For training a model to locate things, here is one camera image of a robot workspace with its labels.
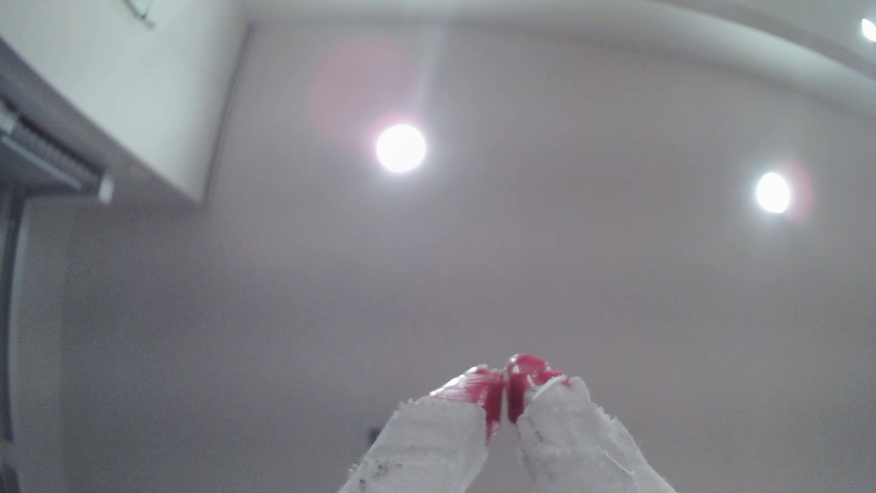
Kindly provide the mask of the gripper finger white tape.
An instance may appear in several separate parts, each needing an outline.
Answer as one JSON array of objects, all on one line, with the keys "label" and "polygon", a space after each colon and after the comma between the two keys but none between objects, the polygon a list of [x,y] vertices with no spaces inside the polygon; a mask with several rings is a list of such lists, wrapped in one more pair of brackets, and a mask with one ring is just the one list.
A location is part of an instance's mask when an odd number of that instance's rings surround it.
[{"label": "gripper finger white tape", "polygon": [[475,366],[400,404],[340,492],[466,492],[501,423],[506,377]]},{"label": "gripper finger white tape", "polygon": [[531,354],[507,365],[507,416],[534,492],[674,492],[584,380]]}]

